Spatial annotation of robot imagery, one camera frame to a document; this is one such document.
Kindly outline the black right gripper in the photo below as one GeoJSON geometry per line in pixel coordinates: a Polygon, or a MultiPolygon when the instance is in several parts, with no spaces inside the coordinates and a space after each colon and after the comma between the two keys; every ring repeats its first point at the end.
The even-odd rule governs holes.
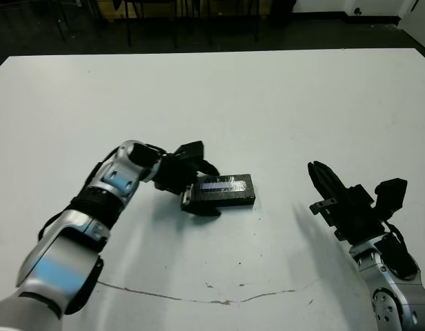
{"type": "Polygon", "coordinates": [[[374,200],[361,185],[346,188],[332,169],[319,161],[308,163],[308,173],[323,198],[312,204],[310,211],[335,228],[337,240],[362,243],[385,233],[371,207],[374,200]]]}

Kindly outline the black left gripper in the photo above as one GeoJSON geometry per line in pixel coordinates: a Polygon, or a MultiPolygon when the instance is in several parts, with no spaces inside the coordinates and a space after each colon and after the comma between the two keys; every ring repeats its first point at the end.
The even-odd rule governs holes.
{"type": "MultiPolygon", "coordinates": [[[[156,175],[153,177],[155,188],[173,193],[177,196],[183,194],[188,186],[197,182],[197,172],[207,176],[219,176],[216,167],[207,160],[202,159],[196,163],[193,158],[179,158],[177,156],[164,156],[156,175]]],[[[198,217],[219,217],[221,212],[216,208],[182,207],[184,212],[198,217]]]]}

